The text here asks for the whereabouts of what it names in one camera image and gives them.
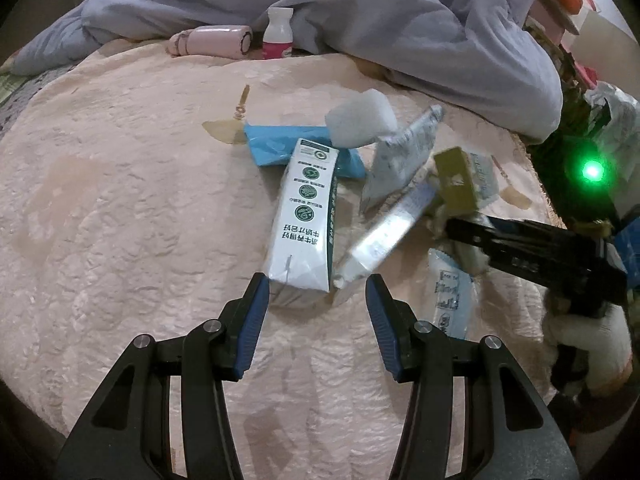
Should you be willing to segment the right hand white glove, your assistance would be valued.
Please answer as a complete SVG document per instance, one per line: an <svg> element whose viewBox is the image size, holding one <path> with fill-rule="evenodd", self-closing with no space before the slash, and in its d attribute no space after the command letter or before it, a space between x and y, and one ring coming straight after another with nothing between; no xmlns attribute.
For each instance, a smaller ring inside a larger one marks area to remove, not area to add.
<svg viewBox="0 0 640 480"><path fill-rule="evenodd" d="M558 362L560 345L587 352L585 386L593 396L612 396L632 372L632 349L624 309L607 304L602 318L556 314L542 321L548 362Z"/></svg>

